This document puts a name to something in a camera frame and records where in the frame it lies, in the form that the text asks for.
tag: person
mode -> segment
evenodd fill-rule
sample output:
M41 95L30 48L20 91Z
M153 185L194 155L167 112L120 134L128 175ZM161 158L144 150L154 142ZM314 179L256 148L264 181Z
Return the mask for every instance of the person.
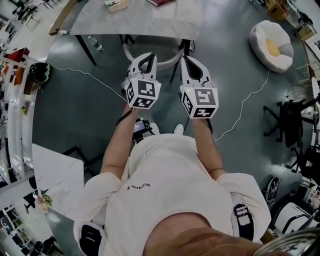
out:
M127 106L123 114L129 111ZM194 138L183 135L181 124L174 134L159 134L152 123L155 135L131 151L138 111L118 124L100 174L85 184L73 227L81 250L108 256L253 255L271 221L255 179L225 172L205 119L191 120ZM252 215L253 242L233 237L232 193L240 195ZM103 252L93 252L83 227L99 215L106 236L97 235Z

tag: concrete floor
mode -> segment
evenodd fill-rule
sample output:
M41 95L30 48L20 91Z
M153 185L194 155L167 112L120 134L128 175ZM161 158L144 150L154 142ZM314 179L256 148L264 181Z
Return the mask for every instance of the concrete floor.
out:
M78 3L63 25L70 29L85 1ZM219 93L219 110L211 120L213 136L218 138L238 119L241 102L250 92L260 90L268 70L253 54L248 36L255 24L273 21L260 5L245 0L203 0L204 19L195 53L210 71ZM284 165L292 161L293 154L284 143L277 143L275 133L265 138L263 132L275 125L275 120L265 114L267 105L278 112L276 103L285 101L299 74L296 68L308 63L303 44L294 37L294 28L286 21L280 22L291 38L294 49L292 67L284 74L270 72L268 83L259 94L252 95L243 106L241 120L235 128L217 141L225 170L229 173L253 175L263 188L271 176L282 178L278 197L298 188L301 176L293 174ZM120 92L129 61L126 59L117 35L97 35L103 52L90 48L97 66L93 66L77 39L72 35L57 38L48 59L61 69L80 69ZM172 133L179 123L186 124L188 116L179 101L180 74L169 83L173 69L158 72L162 83L160 97L149 111L141 116L156 122L161 133ZM54 69L51 81L38 92L33 123L33 143L56 152L79 145L87 158L104 152L115 129L115 123L124 109L124 101L111 90L88 75ZM304 145L311 142L312 126L304 123ZM191 124L185 135L193 136ZM100 164L93 170L98 173ZM71 228L65 219L52 228L62 250L76 255L68 248L74 245L72 237L64 232Z

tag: bottle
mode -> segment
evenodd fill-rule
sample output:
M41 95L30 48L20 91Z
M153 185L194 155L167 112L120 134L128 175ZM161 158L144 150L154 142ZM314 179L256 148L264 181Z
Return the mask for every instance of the bottle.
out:
M101 45L101 43L98 42L97 39L95 39L92 35L88 36L89 42L90 44L97 50L97 51L101 51L103 50L103 47Z

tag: book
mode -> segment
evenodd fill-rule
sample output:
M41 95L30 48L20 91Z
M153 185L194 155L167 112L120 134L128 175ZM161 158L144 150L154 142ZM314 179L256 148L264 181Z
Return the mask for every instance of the book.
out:
M128 7L128 5L127 5L126 0L122 0L120 3L118 2L115 5L112 5L111 7L109 7L108 11L110 13L113 13L113 12L119 11L119 10L127 8L127 7Z
M172 2L174 0L147 0L149 3L153 4L154 6L156 7L159 7L159 6L163 6L169 2Z

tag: shoe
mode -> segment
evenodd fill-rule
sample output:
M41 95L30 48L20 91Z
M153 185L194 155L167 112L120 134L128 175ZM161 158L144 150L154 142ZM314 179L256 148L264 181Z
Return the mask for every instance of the shoe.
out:
M152 128L152 132L154 135L160 135L159 127L155 122L150 123L150 128Z
M179 123L175 127L173 134L175 134L175 135L184 135L184 131L185 131L184 126L181 123Z

